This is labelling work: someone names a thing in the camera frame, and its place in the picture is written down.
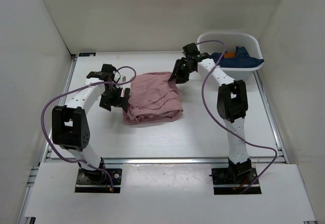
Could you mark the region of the pink trousers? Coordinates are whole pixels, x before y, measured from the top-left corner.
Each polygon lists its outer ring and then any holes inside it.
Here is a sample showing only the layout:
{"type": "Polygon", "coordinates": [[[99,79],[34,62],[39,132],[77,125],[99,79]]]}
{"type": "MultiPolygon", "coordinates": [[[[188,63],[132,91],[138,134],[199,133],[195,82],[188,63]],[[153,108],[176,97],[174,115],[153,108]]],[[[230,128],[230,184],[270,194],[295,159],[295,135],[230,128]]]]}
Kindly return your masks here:
{"type": "Polygon", "coordinates": [[[128,110],[123,114],[124,124],[167,122],[181,118],[181,93],[176,83],[169,81],[171,74],[152,72],[136,76],[131,82],[128,110]]]}

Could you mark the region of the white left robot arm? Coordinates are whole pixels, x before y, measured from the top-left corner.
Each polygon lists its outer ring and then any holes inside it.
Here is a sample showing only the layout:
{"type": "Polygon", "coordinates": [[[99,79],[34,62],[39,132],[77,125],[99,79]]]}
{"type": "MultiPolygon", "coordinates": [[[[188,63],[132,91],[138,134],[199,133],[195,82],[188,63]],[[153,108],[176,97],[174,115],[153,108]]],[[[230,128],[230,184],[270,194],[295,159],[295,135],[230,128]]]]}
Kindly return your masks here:
{"type": "Polygon", "coordinates": [[[87,113],[92,105],[111,111],[123,111],[127,125],[175,121],[181,117],[181,95],[169,72],[134,75],[130,87],[124,88],[126,79],[113,65],[104,64],[100,71],[86,76],[84,87],[74,91],[74,96],[63,106],[52,110],[52,143],[71,153],[83,174],[94,183],[111,179],[104,160],[89,144],[90,129],[87,113]]]}

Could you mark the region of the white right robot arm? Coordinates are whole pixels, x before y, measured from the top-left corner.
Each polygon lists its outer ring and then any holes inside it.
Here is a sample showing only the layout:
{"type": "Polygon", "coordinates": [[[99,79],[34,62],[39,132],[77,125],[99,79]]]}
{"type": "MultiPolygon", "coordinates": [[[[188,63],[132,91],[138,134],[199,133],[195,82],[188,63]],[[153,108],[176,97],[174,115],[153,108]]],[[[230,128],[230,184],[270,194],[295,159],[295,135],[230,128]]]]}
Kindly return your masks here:
{"type": "Polygon", "coordinates": [[[200,53],[195,43],[185,45],[184,57],[176,60],[170,81],[177,84],[186,83],[192,72],[205,76],[202,84],[201,95],[204,87],[211,77],[217,87],[216,110],[224,121],[223,127],[227,131],[229,143],[228,169],[223,175],[215,175],[222,182],[240,183],[247,178],[252,169],[251,160],[247,152],[244,133],[244,121],[248,110],[246,84],[243,80],[235,80],[228,76],[213,61],[208,53],[200,53]]]}

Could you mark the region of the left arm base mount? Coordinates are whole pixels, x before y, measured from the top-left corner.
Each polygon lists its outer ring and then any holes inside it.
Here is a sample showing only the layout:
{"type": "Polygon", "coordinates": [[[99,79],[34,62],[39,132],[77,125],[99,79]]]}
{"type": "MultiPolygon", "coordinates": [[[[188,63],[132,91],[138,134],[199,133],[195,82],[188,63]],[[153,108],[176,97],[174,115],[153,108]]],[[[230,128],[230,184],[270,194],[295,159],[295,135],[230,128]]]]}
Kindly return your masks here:
{"type": "Polygon", "coordinates": [[[76,193],[119,194],[122,182],[122,168],[106,168],[110,178],[104,172],[79,169],[76,178],[76,193]]]}

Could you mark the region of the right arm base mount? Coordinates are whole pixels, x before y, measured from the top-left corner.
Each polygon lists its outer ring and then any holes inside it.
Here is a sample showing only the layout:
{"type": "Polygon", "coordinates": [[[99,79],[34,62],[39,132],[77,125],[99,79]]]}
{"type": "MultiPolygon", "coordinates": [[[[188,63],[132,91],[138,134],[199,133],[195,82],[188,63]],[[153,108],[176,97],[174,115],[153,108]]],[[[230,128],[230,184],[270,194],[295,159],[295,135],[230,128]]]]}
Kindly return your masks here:
{"type": "Polygon", "coordinates": [[[259,180],[256,180],[256,168],[243,175],[235,176],[228,168],[212,168],[211,174],[214,195],[260,195],[259,180]]]}

